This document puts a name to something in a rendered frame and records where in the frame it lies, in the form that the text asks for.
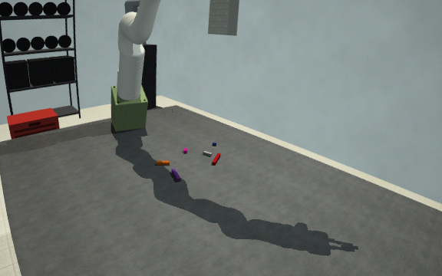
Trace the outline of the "purple rod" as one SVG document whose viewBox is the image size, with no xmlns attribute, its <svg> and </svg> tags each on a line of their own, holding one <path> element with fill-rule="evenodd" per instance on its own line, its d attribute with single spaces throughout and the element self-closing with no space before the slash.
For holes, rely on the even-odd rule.
<svg viewBox="0 0 442 276">
<path fill-rule="evenodd" d="M 175 179 L 177 180 L 177 182 L 181 182 L 181 178 L 178 175 L 177 171 L 175 169 L 172 169 L 172 174 L 174 175 Z"/>
</svg>

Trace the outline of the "red rod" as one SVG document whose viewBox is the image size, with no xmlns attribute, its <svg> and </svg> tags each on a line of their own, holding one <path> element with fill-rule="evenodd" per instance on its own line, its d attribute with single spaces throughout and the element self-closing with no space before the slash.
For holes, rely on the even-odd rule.
<svg viewBox="0 0 442 276">
<path fill-rule="evenodd" d="M 214 159 L 213 162 L 212 162 L 212 165 L 216 165 L 216 163 L 217 163 L 217 161 L 218 161 L 219 158 L 220 158 L 220 153 L 217 153 L 215 159 Z"/>
</svg>

